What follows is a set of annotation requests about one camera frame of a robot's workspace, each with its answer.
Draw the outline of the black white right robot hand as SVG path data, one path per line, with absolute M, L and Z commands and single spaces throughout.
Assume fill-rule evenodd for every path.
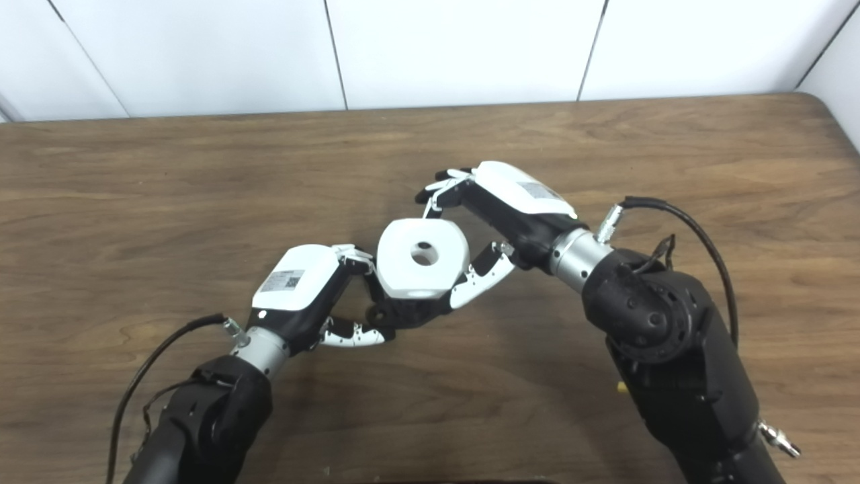
M 445 209 L 463 206 L 503 236 L 486 246 L 443 295 L 439 309 L 444 313 L 470 303 L 515 269 L 537 268 L 583 294 L 596 266 L 586 258 L 595 242 L 574 208 L 510 163 L 485 161 L 475 168 L 440 171 L 415 202 L 424 206 L 424 218 L 440 218 Z

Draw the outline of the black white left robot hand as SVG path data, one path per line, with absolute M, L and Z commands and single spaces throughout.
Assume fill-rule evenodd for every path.
M 380 293 L 375 259 L 356 245 L 295 246 L 255 291 L 249 327 L 279 337 L 289 356 L 319 344 L 359 348 L 393 341 L 394 329 L 334 315 L 353 278 L 363 278 L 371 294 Z

